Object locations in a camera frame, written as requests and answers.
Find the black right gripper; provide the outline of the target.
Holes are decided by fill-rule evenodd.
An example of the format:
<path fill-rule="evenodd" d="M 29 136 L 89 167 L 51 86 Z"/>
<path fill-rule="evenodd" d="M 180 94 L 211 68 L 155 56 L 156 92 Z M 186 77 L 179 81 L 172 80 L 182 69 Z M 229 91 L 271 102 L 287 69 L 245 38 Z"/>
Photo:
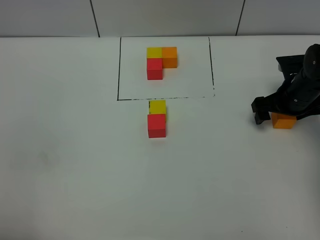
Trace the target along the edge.
<path fill-rule="evenodd" d="M 290 75 L 278 90 L 267 96 L 256 97 L 251 104 L 257 125 L 271 119 L 270 113 L 296 117 L 297 120 L 320 114 L 320 80 L 301 74 Z"/>

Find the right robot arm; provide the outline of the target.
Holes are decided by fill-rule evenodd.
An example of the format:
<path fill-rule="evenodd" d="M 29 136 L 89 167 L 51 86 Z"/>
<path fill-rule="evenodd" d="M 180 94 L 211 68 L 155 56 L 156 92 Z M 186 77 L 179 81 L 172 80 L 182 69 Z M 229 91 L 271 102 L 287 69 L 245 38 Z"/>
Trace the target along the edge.
<path fill-rule="evenodd" d="M 282 85 L 271 95 L 256 97 L 251 104 L 255 123 L 271 119 L 270 113 L 297 120 L 320 114 L 320 45 L 311 45 L 303 55 L 279 56 Z"/>

